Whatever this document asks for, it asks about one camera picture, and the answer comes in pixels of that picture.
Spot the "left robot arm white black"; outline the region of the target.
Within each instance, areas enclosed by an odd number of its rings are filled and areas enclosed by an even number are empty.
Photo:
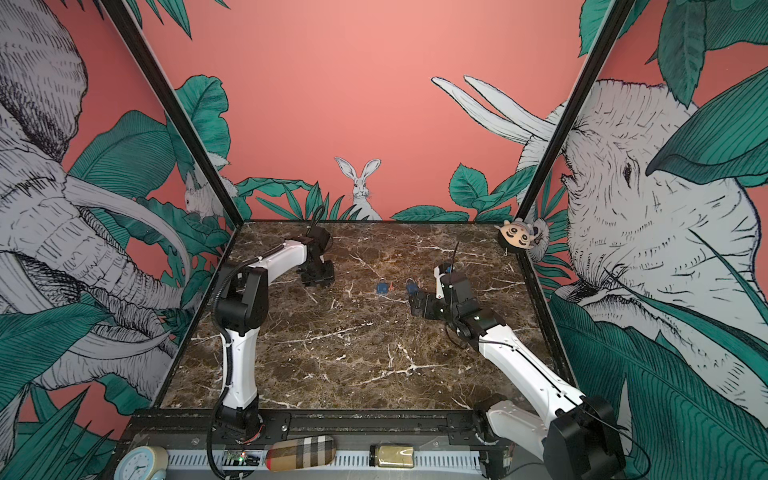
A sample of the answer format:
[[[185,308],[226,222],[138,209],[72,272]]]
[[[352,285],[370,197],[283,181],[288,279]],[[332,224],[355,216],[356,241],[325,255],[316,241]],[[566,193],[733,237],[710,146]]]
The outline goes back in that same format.
[[[324,258],[331,234],[318,225],[325,207],[317,207],[302,235],[283,240],[263,255],[227,263],[216,284],[212,321],[223,345],[223,384],[213,409],[213,425],[240,444],[257,440],[264,421],[258,409],[255,349],[269,313],[269,286],[295,271],[306,287],[326,287],[334,281],[334,266]]]

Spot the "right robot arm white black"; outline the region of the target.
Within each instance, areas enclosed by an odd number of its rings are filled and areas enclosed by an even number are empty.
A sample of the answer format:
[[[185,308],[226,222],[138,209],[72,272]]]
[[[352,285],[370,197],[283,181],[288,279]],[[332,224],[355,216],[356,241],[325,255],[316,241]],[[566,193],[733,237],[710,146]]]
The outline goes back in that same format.
[[[484,443],[507,440],[538,458],[553,479],[611,479],[626,467],[611,405],[585,396],[552,371],[517,337],[506,320],[483,306],[469,279],[440,265],[436,290],[406,284],[414,316],[438,320],[495,365],[532,406],[498,400],[477,414]]]

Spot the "cartoon face sticker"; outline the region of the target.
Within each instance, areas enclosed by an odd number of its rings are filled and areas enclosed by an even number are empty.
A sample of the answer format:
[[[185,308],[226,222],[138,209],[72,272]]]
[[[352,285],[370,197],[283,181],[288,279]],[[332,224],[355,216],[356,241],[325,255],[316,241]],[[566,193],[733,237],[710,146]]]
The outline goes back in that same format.
[[[505,220],[497,229],[498,238],[502,246],[522,250],[531,249],[539,233],[537,227],[522,220]]]

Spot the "gold rectangular box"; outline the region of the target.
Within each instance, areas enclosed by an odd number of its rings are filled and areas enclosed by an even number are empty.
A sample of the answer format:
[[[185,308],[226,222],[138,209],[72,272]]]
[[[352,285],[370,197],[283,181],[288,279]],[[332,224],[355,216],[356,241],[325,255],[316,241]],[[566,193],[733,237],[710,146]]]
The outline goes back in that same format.
[[[372,445],[369,466],[376,468],[412,469],[415,467],[413,446],[399,444]]]

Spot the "plaid cylindrical case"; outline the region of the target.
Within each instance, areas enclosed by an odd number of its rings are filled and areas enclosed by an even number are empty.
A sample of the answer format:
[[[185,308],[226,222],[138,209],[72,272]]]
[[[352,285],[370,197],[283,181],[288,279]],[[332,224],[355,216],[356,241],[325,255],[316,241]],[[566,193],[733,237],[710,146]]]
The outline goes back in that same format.
[[[336,456],[336,444],[331,436],[285,440],[274,444],[266,454],[269,471],[283,472],[329,465]]]

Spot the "small circuit board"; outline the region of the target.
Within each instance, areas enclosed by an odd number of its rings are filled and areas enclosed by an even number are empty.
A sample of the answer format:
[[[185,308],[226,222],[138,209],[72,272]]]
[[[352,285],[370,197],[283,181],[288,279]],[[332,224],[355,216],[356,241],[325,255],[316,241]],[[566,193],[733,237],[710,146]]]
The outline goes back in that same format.
[[[252,451],[226,451],[223,464],[227,467],[258,467],[261,458]]]

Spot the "white round clock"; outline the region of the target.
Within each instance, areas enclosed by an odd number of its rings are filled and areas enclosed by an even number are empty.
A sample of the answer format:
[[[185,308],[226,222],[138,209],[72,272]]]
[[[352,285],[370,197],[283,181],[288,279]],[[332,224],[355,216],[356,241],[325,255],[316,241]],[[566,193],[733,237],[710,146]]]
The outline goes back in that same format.
[[[141,446],[129,451],[118,463],[114,480],[165,480],[169,454],[158,446]]]

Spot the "black front rail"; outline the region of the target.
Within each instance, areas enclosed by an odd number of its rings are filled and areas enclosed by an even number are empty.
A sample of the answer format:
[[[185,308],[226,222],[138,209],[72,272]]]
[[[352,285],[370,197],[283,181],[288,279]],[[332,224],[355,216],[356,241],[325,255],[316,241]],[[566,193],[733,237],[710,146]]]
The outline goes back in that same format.
[[[134,415],[121,441],[173,440],[190,446],[203,445],[211,433],[213,443],[227,446],[266,446],[280,440],[330,435],[385,440],[410,437],[445,437],[451,446],[491,447],[504,442],[540,447],[547,436],[542,420],[514,408],[511,416],[486,415],[472,410],[318,410],[262,409],[261,425],[250,435],[227,427],[211,426],[208,409],[148,409]]]

